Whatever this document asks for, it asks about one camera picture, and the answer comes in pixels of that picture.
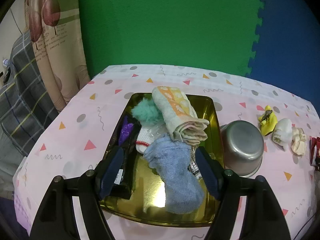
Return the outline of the black foil packet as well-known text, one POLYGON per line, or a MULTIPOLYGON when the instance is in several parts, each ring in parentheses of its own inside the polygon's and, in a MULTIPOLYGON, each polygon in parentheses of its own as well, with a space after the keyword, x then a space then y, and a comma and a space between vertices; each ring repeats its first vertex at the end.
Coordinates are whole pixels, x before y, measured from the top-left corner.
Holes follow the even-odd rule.
MULTIPOLYGON (((134 128, 127 140, 120 146, 124 151, 124 160, 118 173, 118 178, 114 182, 110 196, 129 200, 133 185, 133 171, 137 157, 136 140, 141 129, 139 121, 129 115, 130 122, 134 123, 134 128)), ((120 130, 124 118, 118 122, 116 129, 112 135, 109 146, 113 148, 118 145, 120 130)))

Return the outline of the light blue fluffy sock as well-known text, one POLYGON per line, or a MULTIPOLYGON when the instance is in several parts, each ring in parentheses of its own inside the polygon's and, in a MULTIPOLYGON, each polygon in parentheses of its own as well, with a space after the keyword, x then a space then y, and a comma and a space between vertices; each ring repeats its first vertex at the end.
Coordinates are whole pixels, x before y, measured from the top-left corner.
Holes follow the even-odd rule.
POLYGON ((165 187, 165 209, 174 214, 191 213, 204 199, 198 179, 188 170, 191 146, 172 141, 165 133, 144 151, 143 158, 156 170, 165 187))

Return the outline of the white fluffy sock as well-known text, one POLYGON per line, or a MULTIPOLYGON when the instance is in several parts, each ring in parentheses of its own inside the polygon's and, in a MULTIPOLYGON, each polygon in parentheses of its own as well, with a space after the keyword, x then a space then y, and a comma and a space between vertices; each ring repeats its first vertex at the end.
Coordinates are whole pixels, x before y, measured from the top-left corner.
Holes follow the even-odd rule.
POLYGON ((278 121, 272 133, 272 141, 284 151, 289 148, 292 141, 292 121, 290 119, 283 118, 278 121))

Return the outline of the red trimmed sleep mask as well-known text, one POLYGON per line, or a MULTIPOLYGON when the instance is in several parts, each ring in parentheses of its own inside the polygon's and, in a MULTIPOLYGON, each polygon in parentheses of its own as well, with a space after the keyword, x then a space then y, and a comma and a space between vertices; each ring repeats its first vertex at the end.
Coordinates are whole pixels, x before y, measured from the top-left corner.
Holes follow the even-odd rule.
POLYGON ((315 167, 316 171, 320 169, 320 137, 310 139, 310 165, 315 167))

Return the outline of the purple plastic packet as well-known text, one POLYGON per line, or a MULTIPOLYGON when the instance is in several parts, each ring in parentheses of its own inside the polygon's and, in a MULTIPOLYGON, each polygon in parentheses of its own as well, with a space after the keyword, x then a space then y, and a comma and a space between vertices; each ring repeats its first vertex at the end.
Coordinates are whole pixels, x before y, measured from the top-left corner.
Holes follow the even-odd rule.
POLYGON ((125 116, 121 130, 120 130, 119 139, 118 139, 119 146, 121 146, 127 140, 127 138, 130 136, 133 128, 134 128, 134 123, 130 122, 128 116, 125 116))

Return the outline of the white knit sock red stripe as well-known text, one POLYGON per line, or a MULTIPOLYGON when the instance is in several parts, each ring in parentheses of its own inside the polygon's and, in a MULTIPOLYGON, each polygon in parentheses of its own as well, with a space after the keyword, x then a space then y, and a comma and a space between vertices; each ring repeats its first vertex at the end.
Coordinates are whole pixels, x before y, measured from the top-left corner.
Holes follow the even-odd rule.
POLYGON ((145 150, 154 142, 154 130, 154 126, 143 126, 140 129, 140 132, 136 140, 136 150, 138 153, 144 154, 145 150))

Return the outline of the orange green towel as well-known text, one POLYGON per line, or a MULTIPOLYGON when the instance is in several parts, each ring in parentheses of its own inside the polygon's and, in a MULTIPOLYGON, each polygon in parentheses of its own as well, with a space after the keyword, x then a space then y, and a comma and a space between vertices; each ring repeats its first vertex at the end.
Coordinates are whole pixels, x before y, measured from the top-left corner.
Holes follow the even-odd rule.
POLYGON ((197 116, 183 91, 177 87, 157 86, 152 90, 152 98, 173 141, 197 146, 207 140, 204 130, 209 121, 197 116))

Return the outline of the teal fluffy pompom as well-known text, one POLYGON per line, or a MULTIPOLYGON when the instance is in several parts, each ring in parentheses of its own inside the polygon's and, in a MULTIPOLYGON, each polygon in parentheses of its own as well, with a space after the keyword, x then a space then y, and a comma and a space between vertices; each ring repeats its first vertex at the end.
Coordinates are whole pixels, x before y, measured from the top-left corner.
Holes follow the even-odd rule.
POLYGON ((153 126, 163 122, 163 115, 152 99, 142 99, 133 107, 131 114, 142 126, 153 126))

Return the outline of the pink patterned tablecloth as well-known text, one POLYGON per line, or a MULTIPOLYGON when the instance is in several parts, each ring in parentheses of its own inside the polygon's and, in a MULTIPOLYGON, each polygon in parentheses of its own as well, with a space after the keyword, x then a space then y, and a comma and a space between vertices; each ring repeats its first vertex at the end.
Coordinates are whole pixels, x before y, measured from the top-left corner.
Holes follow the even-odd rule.
MULTIPOLYGON (((109 66, 72 98, 15 173, 16 217, 25 229, 31 229, 54 176, 77 177, 95 167, 131 95, 160 85, 210 97, 221 125, 234 120, 256 124, 265 106, 271 106, 278 119, 289 118, 308 138, 319 136, 319 111, 279 87, 191 67, 109 66)), ((275 192, 291 237, 301 239, 319 217, 319 173, 310 165, 309 154, 295 156, 266 138, 258 172, 275 192)))

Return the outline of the stainless steel pot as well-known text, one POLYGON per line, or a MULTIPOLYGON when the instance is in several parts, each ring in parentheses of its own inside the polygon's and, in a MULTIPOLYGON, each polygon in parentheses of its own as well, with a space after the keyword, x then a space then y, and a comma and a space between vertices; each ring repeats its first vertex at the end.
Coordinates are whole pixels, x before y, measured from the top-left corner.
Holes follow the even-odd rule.
POLYGON ((244 120, 236 120, 220 127, 225 168, 239 176, 255 174, 263 161, 264 140, 259 129, 244 120))

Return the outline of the cream small sock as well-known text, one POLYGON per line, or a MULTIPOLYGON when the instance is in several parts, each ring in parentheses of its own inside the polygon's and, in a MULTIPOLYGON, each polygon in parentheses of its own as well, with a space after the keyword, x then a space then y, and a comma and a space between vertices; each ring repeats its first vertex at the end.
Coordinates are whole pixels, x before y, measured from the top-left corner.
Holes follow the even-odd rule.
POLYGON ((296 155, 304 155, 306 152, 306 134, 302 128, 292 127, 291 150, 296 155))

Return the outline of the gold rectangular tin box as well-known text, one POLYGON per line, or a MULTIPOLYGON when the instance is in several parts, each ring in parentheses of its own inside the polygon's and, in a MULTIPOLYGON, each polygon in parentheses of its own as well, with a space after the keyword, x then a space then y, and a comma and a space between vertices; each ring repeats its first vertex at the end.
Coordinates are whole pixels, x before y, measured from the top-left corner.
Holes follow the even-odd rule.
MULTIPOLYGON (((205 133, 206 141, 201 143, 212 159, 223 163, 223 145, 217 114, 218 104, 208 96, 188 95, 191 105, 199 118, 210 122, 205 133)), ((191 213, 176 215, 165 210, 165 187, 155 170, 137 153, 133 171, 133 185, 129 200, 107 196, 100 201, 104 211, 135 222, 169 227, 196 228, 209 226, 218 208, 218 201, 212 197, 199 179, 204 191, 204 200, 200 207, 191 213)))

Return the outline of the grey plaid sofa cover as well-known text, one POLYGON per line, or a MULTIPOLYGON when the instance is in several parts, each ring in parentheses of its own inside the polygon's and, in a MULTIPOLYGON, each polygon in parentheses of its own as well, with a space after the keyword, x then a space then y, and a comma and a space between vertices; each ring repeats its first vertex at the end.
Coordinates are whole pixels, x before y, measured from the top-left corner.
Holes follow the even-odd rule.
POLYGON ((27 156, 58 116, 37 66, 29 31, 14 43, 6 71, 9 77, 1 87, 1 128, 27 156))

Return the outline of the beige floral curtain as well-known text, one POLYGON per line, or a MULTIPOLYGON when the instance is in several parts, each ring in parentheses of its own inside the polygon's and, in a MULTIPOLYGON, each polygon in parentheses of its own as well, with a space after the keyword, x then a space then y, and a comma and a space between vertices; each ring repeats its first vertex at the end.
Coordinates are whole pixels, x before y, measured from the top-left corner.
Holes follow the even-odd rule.
POLYGON ((79 0, 24 0, 26 28, 44 85, 58 111, 91 80, 79 0))

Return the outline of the blue foam wall mat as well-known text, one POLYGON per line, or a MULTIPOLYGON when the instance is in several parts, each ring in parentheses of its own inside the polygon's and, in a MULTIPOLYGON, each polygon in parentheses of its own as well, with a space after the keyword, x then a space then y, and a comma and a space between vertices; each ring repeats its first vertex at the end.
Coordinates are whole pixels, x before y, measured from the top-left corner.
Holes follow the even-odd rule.
POLYGON ((261 0, 252 79, 310 101, 319 109, 319 23, 303 0, 261 0))

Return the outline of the green foam wall mat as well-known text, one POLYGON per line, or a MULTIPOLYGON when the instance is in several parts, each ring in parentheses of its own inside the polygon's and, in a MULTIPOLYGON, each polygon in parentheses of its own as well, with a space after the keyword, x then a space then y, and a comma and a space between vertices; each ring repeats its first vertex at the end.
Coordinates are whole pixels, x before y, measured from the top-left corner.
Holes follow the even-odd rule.
POLYGON ((261 0, 79 0, 88 71, 170 64, 244 76, 261 0))

